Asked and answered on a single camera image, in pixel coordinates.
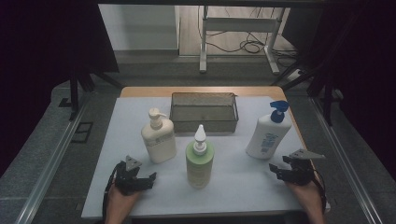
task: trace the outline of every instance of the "white table surface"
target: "white table surface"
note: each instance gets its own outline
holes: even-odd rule
[[[142,161],[138,177],[157,172],[153,189],[142,194],[134,207],[133,217],[225,216],[230,214],[281,214],[301,210],[292,192],[270,172],[268,163],[280,168],[290,166],[282,156],[302,148],[303,144],[291,127],[269,161],[250,157],[245,148],[256,127],[257,118],[272,113],[270,97],[236,97],[239,121],[235,133],[208,134],[206,140],[215,147],[212,176],[204,189],[194,189],[187,180],[185,147],[193,141],[177,135],[177,155],[160,164],[149,160],[140,131],[149,122],[151,107],[169,116],[170,97],[119,98],[106,133],[82,217],[101,217],[102,200],[107,180],[126,155]]]

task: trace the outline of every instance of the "blue pump head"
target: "blue pump head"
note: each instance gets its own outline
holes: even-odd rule
[[[285,118],[285,112],[289,108],[289,103],[286,101],[274,101],[270,103],[270,106],[276,108],[274,112],[271,114],[271,121],[275,123],[280,123]]]

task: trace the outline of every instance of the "white pump head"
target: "white pump head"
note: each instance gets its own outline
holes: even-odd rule
[[[150,125],[153,129],[160,129],[163,126],[163,121],[160,119],[160,116],[166,117],[165,114],[160,113],[160,109],[151,108],[148,111],[148,116],[150,117]]]
[[[195,133],[194,153],[196,155],[204,155],[206,153],[206,133],[204,125],[200,124]]]

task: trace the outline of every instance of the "pump bottle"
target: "pump bottle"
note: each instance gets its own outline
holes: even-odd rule
[[[148,151],[149,158],[154,163],[167,161],[177,154],[174,124],[172,120],[160,113],[158,108],[151,108],[148,112],[150,123],[142,128],[142,137]]]
[[[257,159],[272,158],[279,143],[291,127],[291,122],[285,118],[284,114],[289,108],[288,102],[275,101],[270,106],[276,110],[257,120],[256,130],[246,148],[247,154]]]
[[[186,148],[187,178],[191,186],[202,189],[209,183],[215,150],[206,141],[204,125],[199,125],[194,137]]]

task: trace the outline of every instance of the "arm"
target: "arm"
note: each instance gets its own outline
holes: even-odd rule
[[[141,193],[142,191],[138,191],[133,195],[124,196],[120,190],[112,184],[108,193],[105,224],[121,224],[122,221],[131,213],[134,204]]]
[[[314,182],[311,181],[305,186],[298,186],[289,182],[285,183],[297,197],[300,205],[305,210],[310,224],[325,224],[326,221],[322,213],[322,204],[318,187]]]

